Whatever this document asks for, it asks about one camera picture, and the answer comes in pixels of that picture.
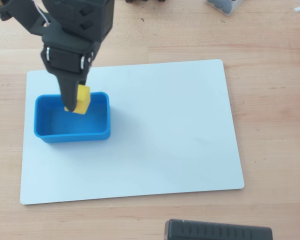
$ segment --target blue container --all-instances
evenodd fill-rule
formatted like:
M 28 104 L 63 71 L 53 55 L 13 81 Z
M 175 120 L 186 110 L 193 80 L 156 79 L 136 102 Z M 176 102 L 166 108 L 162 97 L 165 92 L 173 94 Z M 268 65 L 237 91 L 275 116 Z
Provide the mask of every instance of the blue container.
M 64 110 L 60 95 L 41 95 L 35 101 L 34 134 L 46 143 L 106 140 L 110 137 L 109 97 L 91 93 L 84 115 Z

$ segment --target wooden table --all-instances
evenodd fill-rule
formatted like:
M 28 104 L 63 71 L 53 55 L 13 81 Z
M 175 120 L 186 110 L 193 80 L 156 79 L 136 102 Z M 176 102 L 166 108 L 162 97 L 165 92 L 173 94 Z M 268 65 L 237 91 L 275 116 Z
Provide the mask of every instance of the wooden table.
M 222 59 L 242 190 L 21 205 L 26 74 L 41 39 L 0 21 L 0 240 L 162 240 L 171 218 L 268 226 L 300 240 L 300 0 L 246 0 L 226 17 L 203 0 L 115 1 L 94 66 Z

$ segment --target yellow cube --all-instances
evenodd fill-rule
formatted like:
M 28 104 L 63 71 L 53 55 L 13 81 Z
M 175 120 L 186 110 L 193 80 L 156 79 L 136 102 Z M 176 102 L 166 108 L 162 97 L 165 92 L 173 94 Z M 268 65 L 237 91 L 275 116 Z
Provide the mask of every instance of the yellow cube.
M 76 107 L 73 112 L 76 114 L 86 114 L 90 101 L 90 87 L 79 84 L 76 96 Z

